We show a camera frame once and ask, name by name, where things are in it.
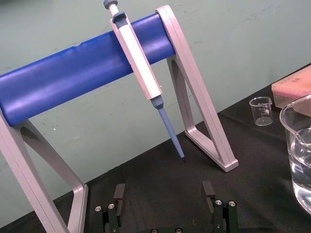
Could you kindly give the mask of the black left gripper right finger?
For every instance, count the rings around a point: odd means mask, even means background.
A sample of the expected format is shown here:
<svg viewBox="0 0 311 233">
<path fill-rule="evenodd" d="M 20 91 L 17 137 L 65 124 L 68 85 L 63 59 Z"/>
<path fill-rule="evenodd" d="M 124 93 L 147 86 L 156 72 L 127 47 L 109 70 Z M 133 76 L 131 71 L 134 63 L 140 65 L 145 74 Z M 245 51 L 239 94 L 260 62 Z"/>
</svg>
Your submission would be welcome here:
<svg viewBox="0 0 311 233">
<path fill-rule="evenodd" d="M 202 181 L 202 195 L 207 208 L 207 218 L 212 225 L 212 232 L 237 233 L 237 203 L 234 200 L 224 201 L 216 198 L 210 181 Z"/>
</svg>

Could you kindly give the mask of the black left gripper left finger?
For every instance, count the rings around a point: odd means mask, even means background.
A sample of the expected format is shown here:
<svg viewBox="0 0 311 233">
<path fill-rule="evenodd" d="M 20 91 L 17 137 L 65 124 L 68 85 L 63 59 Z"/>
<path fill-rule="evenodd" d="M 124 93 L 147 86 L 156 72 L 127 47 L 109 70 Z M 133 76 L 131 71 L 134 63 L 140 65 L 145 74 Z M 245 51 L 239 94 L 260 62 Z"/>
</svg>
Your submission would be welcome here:
<svg viewBox="0 0 311 233">
<path fill-rule="evenodd" d="M 125 207 L 124 193 L 126 184 L 116 186 L 113 201 L 106 207 L 94 208 L 94 232 L 95 233 L 120 233 Z"/>
</svg>

